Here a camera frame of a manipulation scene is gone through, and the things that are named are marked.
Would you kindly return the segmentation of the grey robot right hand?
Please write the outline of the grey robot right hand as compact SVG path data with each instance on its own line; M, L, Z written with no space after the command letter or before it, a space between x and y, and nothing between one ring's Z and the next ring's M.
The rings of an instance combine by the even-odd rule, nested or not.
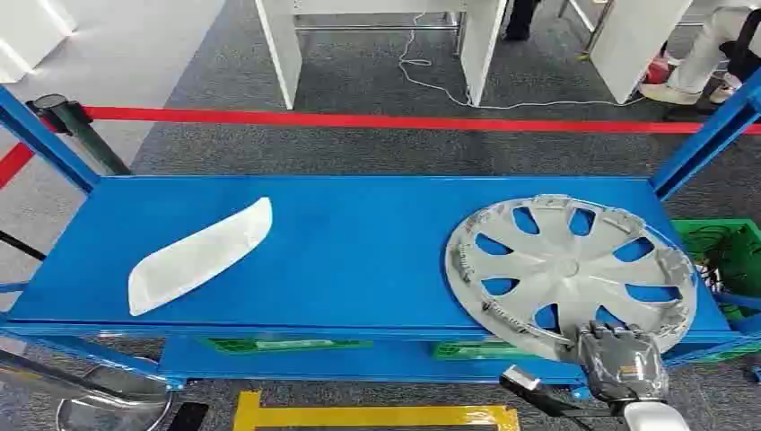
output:
M664 401L669 378L652 335L636 325L589 321L577 329L576 356L592 395L608 404Z

